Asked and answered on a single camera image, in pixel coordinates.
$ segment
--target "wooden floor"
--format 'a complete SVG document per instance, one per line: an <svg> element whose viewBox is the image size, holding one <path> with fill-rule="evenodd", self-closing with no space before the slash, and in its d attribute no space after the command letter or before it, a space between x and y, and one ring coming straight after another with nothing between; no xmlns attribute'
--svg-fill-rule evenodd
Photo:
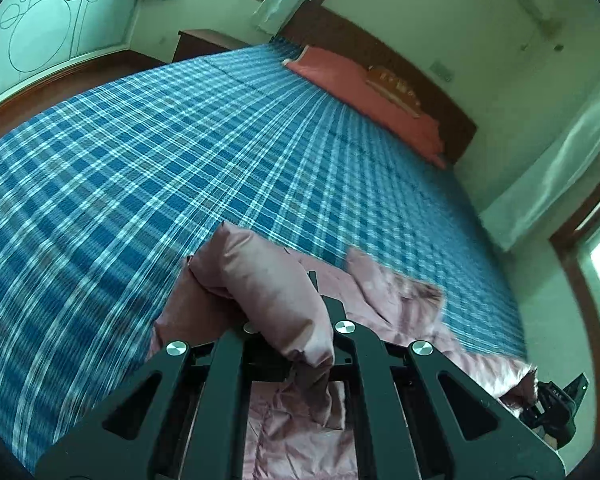
<svg viewBox="0 0 600 480"><path fill-rule="evenodd" d="M156 59L125 50L85 61L36 81L0 103L0 138L69 97L161 64Z"/></svg>

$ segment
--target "pink jacket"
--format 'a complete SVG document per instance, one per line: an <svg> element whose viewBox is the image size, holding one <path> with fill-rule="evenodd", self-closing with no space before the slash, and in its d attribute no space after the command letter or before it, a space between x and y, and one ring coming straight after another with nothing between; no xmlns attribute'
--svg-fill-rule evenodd
<svg viewBox="0 0 600 480"><path fill-rule="evenodd" d="M444 296L379 265L356 248L345 272L223 222L183 261L154 323L148 357L172 340L219 338L250 320L294 363L286 383L254 383L244 452L244 480L357 479L353 432L345 428L344 388L328 382L333 332L320 294L337 298L347 318L387 342L431 342L493 397L515 410L536 401L536 369L508 356L466 352L442 323Z"/></svg>

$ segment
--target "headboard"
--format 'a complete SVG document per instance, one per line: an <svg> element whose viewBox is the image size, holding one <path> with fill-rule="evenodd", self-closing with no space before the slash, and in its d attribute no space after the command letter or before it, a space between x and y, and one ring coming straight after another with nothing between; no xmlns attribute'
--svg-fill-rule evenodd
<svg viewBox="0 0 600 480"><path fill-rule="evenodd" d="M475 123L415 65L366 30L320 4L304 2L279 34L297 44L331 50L363 66L384 66L406 79L422 102L423 110L440 122L445 156L452 164L474 138Z"/></svg>

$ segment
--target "metal bolt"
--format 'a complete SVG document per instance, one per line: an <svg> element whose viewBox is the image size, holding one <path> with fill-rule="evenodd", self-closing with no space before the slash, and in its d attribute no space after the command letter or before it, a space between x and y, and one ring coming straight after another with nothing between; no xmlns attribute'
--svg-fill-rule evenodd
<svg viewBox="0 0 600 480"><path fill-rule="evenodd" d="M339 321L335 325L336 330L341 334L350 334L356 329L356 324L345 319L343 321Z"/></svg>
<svg viewBox="0 0 600 480"><path fill-rule="evenodd" d="M167 345L167 354L182 355L187 351L187 344L182 341L173 341Z"/></svg>
<svg viewBox="0 0 600 480"><path fill-rule="evenodd" d="M244 324L244 326L242 327L242 329L247 333L247 334L257 334L258 331L256 330L256 327L254 327L253 323L251 323L251 321L248 321Z"/></svg>
<svg viewBox="0 0 600 480"><path fill-rule="evenodd" d="M428 341L416 341L413 346L413 351L418 355L431 355L433 354L433 346Z"/></svg>

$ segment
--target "triangular cutout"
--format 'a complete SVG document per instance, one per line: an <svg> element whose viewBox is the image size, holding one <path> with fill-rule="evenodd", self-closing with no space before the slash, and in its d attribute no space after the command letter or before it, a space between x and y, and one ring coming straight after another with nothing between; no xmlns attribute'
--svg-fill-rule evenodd
<svg viewBox="0 0 600 480"><path fill-rule="evenodd" d="M142 422L146 417L155 393L158 391L162 375L151 375L141 386L120 404L102 423L102 427L121 436L126 440L133 440L138 436Z"/></svg>
<svg viewBox="0 0 600 480"><path fill-rule="evenodd" d="M465 439L475 440L496 430L498 427L497 419L452 376L440 374L438 380Z"/></svg>

